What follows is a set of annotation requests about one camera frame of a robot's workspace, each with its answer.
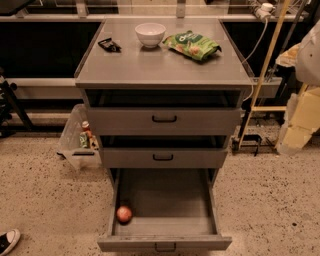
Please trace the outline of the red apple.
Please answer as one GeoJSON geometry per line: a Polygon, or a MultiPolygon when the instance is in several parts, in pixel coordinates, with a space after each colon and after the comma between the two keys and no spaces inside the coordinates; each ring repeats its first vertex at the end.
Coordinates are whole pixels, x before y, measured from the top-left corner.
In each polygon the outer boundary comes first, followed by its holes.
{"type": "Polygon", "coordinates": [[[116,211],[116,216],[120,223],[127,223],[132,218],[132,210],[128,206],[120,206],[116,211]]]}

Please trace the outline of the yellow ladder frame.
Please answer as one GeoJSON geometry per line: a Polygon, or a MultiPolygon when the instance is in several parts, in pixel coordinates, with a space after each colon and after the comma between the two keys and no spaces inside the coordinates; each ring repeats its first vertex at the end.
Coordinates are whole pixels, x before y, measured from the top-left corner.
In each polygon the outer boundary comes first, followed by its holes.
{"type": "Polygon", "coordinates": [[[269,48],[260,72],[259,79],[257,81],[257,85],[252,88],[252,100],[250,103],[250,107],[245,111],[244,119],[242,121],[240,131],[238,133],[237,141],[233,141],[233,148],[234,150],[239,150],[242,146],[242,143],[244,141],[257,141],[257,146],[260,146],[262,139],[257,134],[247,134],[246,130],[248,128],[250,119],[252,115],[255,112],[265,112],[265,113],[271,113],[271,112],[285,112],[286,107],[285,106],[260,106],[257,105],[257,99],[260,94],[261,88],[265,80],[271,78],[276,70],[277,64],[274,64],[271,68],[271,71],[269,73],[268,68],[269,64],[278,40],[278,37],[280,35],[282,25],[284,23],[286,13],[289,10],[289,6],[291,5],[291,0],[279,0],[277,8],[279,10],[279,14],[277,16],[277,23],[269,44],[269,48]]]}

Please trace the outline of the black snack wrapper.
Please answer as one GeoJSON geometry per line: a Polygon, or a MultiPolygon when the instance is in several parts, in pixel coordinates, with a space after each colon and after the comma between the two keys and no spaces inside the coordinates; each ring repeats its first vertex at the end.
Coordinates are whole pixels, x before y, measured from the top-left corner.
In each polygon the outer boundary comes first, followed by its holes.
{"type": "Polygon", "coordinates": [[[107,52],[120,52],[121,47],[111,38],[106,38],[98,42],[98,45],[107,52]]]}

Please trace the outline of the green chip bag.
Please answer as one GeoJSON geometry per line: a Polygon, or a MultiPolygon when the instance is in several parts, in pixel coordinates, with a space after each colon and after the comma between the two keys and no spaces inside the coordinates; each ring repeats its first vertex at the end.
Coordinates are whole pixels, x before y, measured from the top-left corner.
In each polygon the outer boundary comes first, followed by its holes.
{"type": "Polygon", "coordinates": [[[222,51],[214,40],[191,30],[170,35],[163,44],[196,61],[203,61],[217,51],[222,51]]]}

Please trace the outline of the clear plastic bin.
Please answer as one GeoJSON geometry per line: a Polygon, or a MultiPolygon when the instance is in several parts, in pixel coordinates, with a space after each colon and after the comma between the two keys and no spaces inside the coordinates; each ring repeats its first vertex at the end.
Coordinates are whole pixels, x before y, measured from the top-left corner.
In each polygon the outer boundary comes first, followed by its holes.
{"type": "Polygon", "coordinates": [[[83,121],[88,121],[86,107],[84,104],[77,104],[72,109],[59,139],[57,153],[65,157],[77,170],[99,168],[102,163],[96,136],[92,133],[90,148],[80,147],[79,134],[82,132],[83,121]]]}

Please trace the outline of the green can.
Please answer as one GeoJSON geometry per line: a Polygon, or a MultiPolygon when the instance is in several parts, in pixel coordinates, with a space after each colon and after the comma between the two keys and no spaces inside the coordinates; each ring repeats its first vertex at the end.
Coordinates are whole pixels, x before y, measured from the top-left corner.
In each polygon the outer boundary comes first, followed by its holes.
{"type": "Polygon", "coordinates": [[[79,134],[79,142],[81,148],[87,148],[88,147],[88,136],[86,132],[81,132],[79,134]]]}

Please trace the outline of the grey top drawer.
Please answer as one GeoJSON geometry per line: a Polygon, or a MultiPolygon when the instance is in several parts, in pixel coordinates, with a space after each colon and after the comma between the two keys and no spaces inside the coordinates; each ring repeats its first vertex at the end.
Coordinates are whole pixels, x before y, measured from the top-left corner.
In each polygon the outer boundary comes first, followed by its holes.
{"type": "Polygon", "coordinates": [[[97,135],[232,135],[240,109],[89,108],[97,135]]]}

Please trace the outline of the grey middle drawer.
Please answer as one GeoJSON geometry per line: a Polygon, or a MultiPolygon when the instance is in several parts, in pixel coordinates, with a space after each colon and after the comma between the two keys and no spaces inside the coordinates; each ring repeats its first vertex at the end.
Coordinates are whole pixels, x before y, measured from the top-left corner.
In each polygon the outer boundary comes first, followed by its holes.
{"type": "Polygon", "coordinates": [[[103,148],[107,168],[221,168],[225,149],[103,148]]]}

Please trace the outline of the grey drawer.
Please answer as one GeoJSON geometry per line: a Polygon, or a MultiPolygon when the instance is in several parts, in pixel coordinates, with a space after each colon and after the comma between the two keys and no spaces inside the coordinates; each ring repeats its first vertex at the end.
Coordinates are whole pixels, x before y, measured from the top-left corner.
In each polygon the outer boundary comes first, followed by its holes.
{"type": "Polygon", "coordinates": [[[117,169],[104,252],[225,250],[232,243],[216,220],[215,169],[117,169]],[[132,218],[120,223],[120,206],[132,218]]]}
{"type": "Polygon", "coordinates": [[[97,135],[232,135],[240,109],[89,108],[97,135]]]}
{"type": "Polygon", "coordinates": [[[225,149],[103,148],[107,168],[221,168],[225,149]]]}

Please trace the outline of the black white sneaker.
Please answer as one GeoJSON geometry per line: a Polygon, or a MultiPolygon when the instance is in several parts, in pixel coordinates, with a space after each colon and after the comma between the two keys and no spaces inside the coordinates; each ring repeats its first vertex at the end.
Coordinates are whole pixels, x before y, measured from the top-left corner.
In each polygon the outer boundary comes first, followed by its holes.
{"type": "Polygon", "coordinates": [[[21,237],[18,229],[12,229],[0,235],[0,256],[6,256],[17,245],[21,237]]]}

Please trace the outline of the grey bottom drawer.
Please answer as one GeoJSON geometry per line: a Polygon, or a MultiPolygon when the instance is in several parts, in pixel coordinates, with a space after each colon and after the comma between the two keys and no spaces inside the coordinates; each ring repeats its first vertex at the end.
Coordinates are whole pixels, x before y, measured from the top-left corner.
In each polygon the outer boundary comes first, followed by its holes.
{"type": "Polygon", "coordinates": [[[104,252],[225,250],[232,243],[216,220],[215,169],[117,169],[104,252]],[[132,218],[120,223],[120,206],[132,218]]]}

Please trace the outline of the white bowl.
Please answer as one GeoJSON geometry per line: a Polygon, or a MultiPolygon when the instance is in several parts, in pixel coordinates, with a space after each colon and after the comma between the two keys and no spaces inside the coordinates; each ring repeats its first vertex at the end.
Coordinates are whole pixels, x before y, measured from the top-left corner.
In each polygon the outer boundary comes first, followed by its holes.
{"type": "Polygon", "coordinates": [[[166,27],[159,23],[143,23],[135,27],[135,32],[143,46],[154,48],[162,41],[166,27]]]}

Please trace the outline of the grey drawer cabinet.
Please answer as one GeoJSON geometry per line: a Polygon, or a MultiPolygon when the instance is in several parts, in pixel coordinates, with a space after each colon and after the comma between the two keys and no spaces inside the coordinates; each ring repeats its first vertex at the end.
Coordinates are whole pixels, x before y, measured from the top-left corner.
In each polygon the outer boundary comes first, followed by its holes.
{"type": "MultiPolygon", "coordinates": [[[[240,109],[251,81],[221,22],[214,18],[162,18],[168,35],[188,30],[221,46],[204,61],[196,61],[164,44],[148,49],[135,34],[140,19],[110,18],[96,40],[111,38],[118,53],[90,45],[76,78],[89,108],[227,108],[240,109]]],[[[95,135],[103,148],[225,149],[232,135],[95,135]]]]}

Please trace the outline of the black stand left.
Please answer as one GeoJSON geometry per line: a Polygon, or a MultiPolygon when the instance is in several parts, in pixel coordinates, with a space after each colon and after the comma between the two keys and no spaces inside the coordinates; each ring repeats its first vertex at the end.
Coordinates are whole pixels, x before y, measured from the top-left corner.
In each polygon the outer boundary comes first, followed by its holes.
{"type": "Polygon", "coordinates": [[[13,135],[16,131],[32,131],[34,128],[34,125],[14,93],[16,89],[17,85],[15,83],[9,84],[4,76],[3,69],[0,69],[0,95],[4,101],[0,107],[1,138],[13,135]],[[10,114],[11,110],[13,110],[19,116],[23,124],[22,127],[9,128],[8,126],[4,125],[4,122],[7,122],[12,118],[10,114]]]}

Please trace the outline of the white power adapter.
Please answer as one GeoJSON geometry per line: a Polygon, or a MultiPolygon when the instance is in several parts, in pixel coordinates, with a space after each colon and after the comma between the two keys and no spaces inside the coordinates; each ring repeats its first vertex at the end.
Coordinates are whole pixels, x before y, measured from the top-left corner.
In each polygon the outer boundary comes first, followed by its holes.
{"type": "Polygon", "coordinates": [[[255,16],[260,20],[269,19],[271,12],[274,10],[274,6],[270,3],[263,3],[260,7],[257,7],[254,11],[255,16]]]}

